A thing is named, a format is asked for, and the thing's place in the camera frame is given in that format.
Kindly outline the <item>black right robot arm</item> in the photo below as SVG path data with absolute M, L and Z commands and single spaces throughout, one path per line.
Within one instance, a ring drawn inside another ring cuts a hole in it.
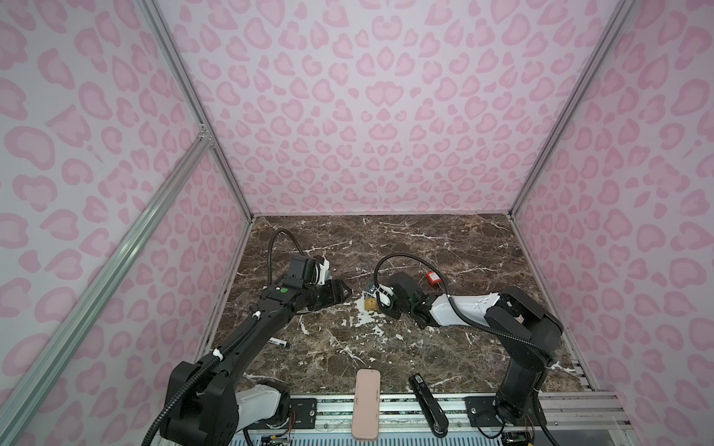
M 558 318 L 517 286 L 487 295 L 428 293 L 408 274 L 396 273 L 376 292 L 380 311 L 396 320 L 407 315 L 421 329 L 458 325 L 494 336 L 509 364 L 486 412 L 508 424 L 525 418 L 557 362 L 563 336 Z

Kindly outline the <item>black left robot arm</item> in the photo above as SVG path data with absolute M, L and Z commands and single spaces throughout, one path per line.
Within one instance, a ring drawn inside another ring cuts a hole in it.
M 328 260 L 293 256 L 286 274 L 260 291 L 253 312 L 219 347 L 197 362 L 181 362 L 174 368 L 164 408 L 143 444 L 161 437 L 180 445 L 227 445 L 236 432 L 257 422 L 286 419 L 287 387 L 259 384 L 238 393 L 238 381 L 270 339 L 299 312 L 318 312 L 352 296 L 344 280 L 332 276 Z

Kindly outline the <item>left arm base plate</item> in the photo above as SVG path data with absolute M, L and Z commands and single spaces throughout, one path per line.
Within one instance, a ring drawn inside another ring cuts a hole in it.
M 317 399 L 292 398 L 289 403 L 281 403 L 278 411 L 278 429 L 314 429 L 317 416 Z

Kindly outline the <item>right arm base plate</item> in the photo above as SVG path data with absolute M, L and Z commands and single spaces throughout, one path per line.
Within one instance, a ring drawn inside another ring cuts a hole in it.
M 528 399 L 521 409 L 496 396 L 470 396 L 464 403 L 471 427 L 524 427 L 527 421 L 538 426 L 539 418 L 546 420 L 542 406 L 533 399 Z

